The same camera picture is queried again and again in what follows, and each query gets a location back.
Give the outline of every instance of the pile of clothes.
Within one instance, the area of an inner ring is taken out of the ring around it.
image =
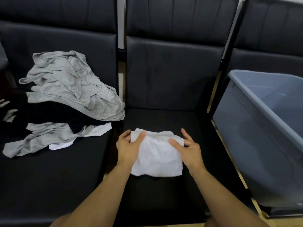
[[[4,155],[64,148],[77,137],[101,136],[112,128],[112,121],[124,119],[125,104],[113,87],[94,75],[83,54],[44,52],[33,59],[33,68],[19,80],[34,82],[32,92],[0,100],[0,137],[26,136],[6,143]]]

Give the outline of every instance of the chair backrest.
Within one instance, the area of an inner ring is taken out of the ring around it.
[[[118,90],[116,33],[116,0],[0,0],[0,38],[16,82],[33,53],[75,50]]]
[[[126,2],[127,107],[196,109],[217,76],[239,0]]]
[[[303,76],[303,4],[248,0],[227,73],[232,69]]]

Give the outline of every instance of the storage bin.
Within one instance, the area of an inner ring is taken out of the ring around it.
[[[229,77],[213,120],[253,197],[303,208],[303,78],[245,70]]]

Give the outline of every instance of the hand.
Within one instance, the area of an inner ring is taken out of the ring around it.
[[[131,130],[127,130],[119,136],[116,142],[118,149],[118,164],[124,164],[130,168],[133,167],[139,153],[139,146],[146,135],[146,131],[142,131],[136,141],[131,143]]]
[[[201,155],[201,149],[199,144],[195,143],[188,133],[182,128],[181,132],[184,139],[184,145],[188,147],[181,146],[176,140],[169,139],[169,143],[177,149],[181,155],[181,159],[184,164],[189,169],[189,173],[193,176],[195,173],[202,171],[207,171]]]

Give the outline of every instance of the finger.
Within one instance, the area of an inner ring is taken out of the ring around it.
[[[130,133],[131,133],[130,129],[123,132],[122,134],[120,134],[119,139],[123,139],[123,138],[127,137]]]
[[[184,147],[181,146],[176,140],[169,139],[169,143],[177,149],[177,151],[182,152],[184,150]]]
[[[189,140],[187,140],[187,139],[184,139],[184,145],[186,145],[186,146],[192,146],[192,145],[194,145],[194,144],[195,144],[194,142],[189,141]]]
[[[128,142],[130,142],[131,141],[131,136],[129,135],[129,136],[125,137],[124,139],[127,140]]]
[[[138,138],[136,139],[136,141],[134,141],[134,143],[135,143],[136,145],[139,145],[139,146],[140,146],[140,144],[141,144],[141,142],[143,141],[145,135],[146,135],[146,131],[142,131],[142,132],[140,133],[140,135],[138,136]]]
[[[187,140],[193,142],[191,136],[184,130],[184,128],[181,129],[181,132],[182,132],[183,136],[184,136]]]

